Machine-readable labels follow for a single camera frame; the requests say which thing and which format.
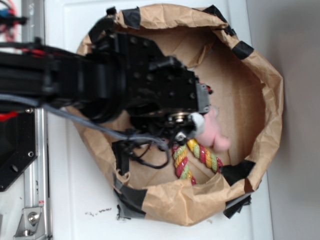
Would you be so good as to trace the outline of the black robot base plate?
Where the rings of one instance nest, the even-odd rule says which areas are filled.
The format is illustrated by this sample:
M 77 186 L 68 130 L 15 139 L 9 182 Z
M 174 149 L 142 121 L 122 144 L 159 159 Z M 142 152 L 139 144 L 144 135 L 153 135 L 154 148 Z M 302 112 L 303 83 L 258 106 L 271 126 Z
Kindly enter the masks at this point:
M 5 192 L 37 156 L 36 111 L 0 114 L 0 191 Z

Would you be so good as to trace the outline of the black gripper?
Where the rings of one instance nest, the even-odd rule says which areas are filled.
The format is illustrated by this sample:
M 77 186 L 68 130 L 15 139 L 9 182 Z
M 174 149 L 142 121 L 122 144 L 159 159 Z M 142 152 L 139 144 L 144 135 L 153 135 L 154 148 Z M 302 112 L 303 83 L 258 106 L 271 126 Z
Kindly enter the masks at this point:
M 128 64 L 125 110 L 132 126 L 167 139 L 201 135 L 210 110 L 210 87 L 151 39 L 121 33 L 119 49 Z

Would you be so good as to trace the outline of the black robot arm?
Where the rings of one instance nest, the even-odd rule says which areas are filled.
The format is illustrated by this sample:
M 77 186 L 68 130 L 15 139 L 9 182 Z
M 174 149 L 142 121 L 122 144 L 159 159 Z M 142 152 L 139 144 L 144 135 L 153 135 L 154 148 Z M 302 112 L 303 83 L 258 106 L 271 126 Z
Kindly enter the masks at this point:
M 33 42 L 3 42 L 0 110 L 72 106 L 97 124 L 127 112 L 134 126 L 181 141 L 204 132 L 210 91 L 151 39 L 113 30 L 109 18 L 90 31 L 90 52 L 75 54 Z

